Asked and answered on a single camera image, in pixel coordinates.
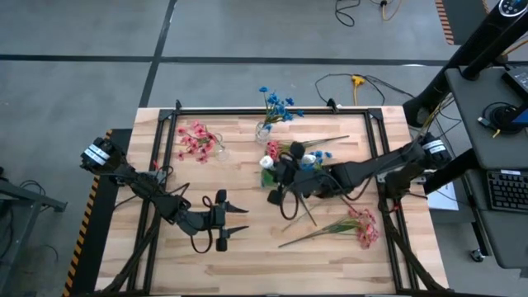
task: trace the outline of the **gray floor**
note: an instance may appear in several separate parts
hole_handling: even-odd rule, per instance
[[[168,0],[4,0],[0,54],[152,55]],[[163,51],[166,56],[448,59],[456,50],[441,31],[433,0],[407,0],[390,22],[364,1],[352,9],[354,28],[339,24],[329,0],[179,0]],[[528,47],[515,53],[528,59]],[[149,64],[0,62],[0,165],[13,182],[39,181],[68,202],[63,214],[44,212],[16,269],[13,292],[62,292],[92,176],[79,154],[108,128],[130,128]],[[416,66],[161,64],[148,106],[260,106],[267,85],[299,105],[321,106],[314,81],[326,73],[375,75],[417,94],[439,70]],[[321,82],[325,97],[351,104],[347,78]],[[386,104],[406,98],[381,88]],[[361,87],[361,105],[379,105]],[[456,106],[446,109],[457,117]],[[440,118],[444,129],[452,120]],[[431,130],[439,134],[437,128]],[[455,153],[469,147],[464,127],[447,135]],[[436,224],[450,286],[460,292],[526,296],[528,281],[491,257],[468,258],[476,247],[468,224]],[[59,251],[54,262],[52,252]]]

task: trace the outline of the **computer keyboard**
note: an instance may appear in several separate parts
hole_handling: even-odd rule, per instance
[[[488,172],[488,189],[493,210],[528,214],[528,176]]]

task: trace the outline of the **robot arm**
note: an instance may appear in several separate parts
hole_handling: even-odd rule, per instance
[[[203,202],[210,208],[209,211],[191,211],[191,202],[183,197],[188,183],[171,193],[166,192],[162,187],[165,181],[160,183],[153,174],[136,172],[126,161],[121,148],[108,139],[95,139],[81,154],[81,158],[81,168],[96,175],[110,176],[116,184],[128,185],[139,198],[152,202],[163,219],[169,224],[177,224],[187,235],[192,237],[200,231],[218,229],[216,248],[220,252],[227,250],[227,238],[232,233],[247,228],[224,229],[226,212],[247,212],[227,202],[226,190],[216,193],[214,204],[209,197],[204,196]],[[176,191],[181,191],[181,194],[174,194]]]

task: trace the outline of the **white paper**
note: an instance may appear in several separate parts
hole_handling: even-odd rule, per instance
[[[455,187],[450,182],[442,188],[427,195],[429,208],[432,210],[458,210],[459,205],[456,203]]]

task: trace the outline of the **small glass vase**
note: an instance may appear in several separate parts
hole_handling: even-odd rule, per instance
[[[224,139],[221,134],[214,134],[216,136],[216,144],[214,145],[214,155],[216,159],[223,162],[229,158],[229,151],[225,148]]]
[[[258,122],[255,128],[255,141],[259,144],[267,144],[270,141],[270,130],[264,128],[264,122]]]

